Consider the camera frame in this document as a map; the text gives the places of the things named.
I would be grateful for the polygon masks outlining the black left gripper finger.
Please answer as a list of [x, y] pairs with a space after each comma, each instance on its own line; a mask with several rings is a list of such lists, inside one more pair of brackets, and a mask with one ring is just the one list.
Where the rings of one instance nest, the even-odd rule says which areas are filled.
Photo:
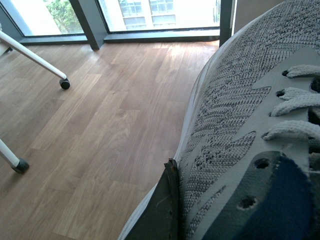
[[126, 240], [179, 239], [179, 173], [170, 158], [145, 209], [124, 237]]

